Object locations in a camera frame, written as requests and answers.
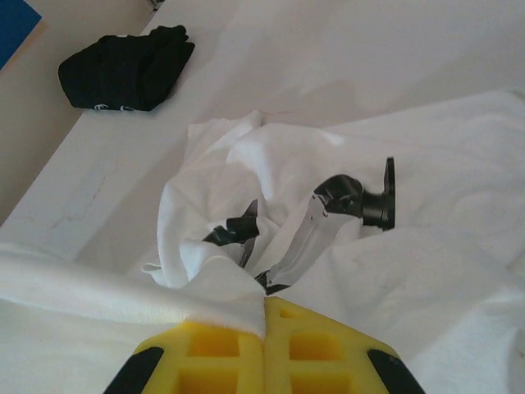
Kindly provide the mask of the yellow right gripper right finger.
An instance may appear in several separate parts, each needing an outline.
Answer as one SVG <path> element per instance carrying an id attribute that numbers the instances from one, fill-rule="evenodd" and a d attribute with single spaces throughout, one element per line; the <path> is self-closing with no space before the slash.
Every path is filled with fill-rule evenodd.
<path id="1" fill-rule="evenodd" d="M 426 394 L 374 337 L 279 297 L 265 317 L 265 394 Z"/>

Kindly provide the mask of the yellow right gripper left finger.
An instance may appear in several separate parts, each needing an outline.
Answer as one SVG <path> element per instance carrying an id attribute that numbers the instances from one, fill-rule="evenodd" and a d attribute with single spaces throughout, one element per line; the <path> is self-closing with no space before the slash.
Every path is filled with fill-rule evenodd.
<path id="1" fill-rule="evenodd" d="M 263 394 L 263 386 L 259 337 L 186 322 L 141 342 L 103 394 Z"/>

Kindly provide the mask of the white t-shirt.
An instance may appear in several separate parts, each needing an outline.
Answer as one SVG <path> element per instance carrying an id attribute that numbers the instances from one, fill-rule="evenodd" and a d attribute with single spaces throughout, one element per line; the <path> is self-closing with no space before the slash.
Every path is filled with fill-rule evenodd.
<path id="1" fill-rule="evenodd" d="M 183 134 L 183 160 L 133 212 L 153 261 L 0 243 L 0 394 L 103 394 L 143 340 L 184 323 L 269 330 L 256 276 L 277 264 L 314 189 L 345 173 L 379 191 L 395 160 L 395 227 L 344 218 L 279 297 L 397 350 L 427 394 L 525 394 L 525 94 L 494 92 L 338 126 L 259 112 Z"/>

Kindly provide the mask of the folded black t-shirt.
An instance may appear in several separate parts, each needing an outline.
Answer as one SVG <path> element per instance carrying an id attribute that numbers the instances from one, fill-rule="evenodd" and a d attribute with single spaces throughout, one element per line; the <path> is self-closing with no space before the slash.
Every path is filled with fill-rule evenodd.
<path id="1" fill-rule="evenodd" d="M 149 112 L 171 96 L 194 49 L 183 25 L 105 35 L 62 62 L 58 79 L 74 108 Z"/>

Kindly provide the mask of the white table cover sheet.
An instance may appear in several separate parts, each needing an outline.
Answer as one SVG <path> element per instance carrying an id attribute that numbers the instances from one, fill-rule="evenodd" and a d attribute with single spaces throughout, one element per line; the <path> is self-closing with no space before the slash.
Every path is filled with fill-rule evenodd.
<path id="1" fill-rule="evenodd" d="M 196 48 L 153 112 L 85 112 L 0 227 L 66 256 L 135 255 L 190 124 L 324 126 L 525 86 L 525 0 L 166 0 Z"/>

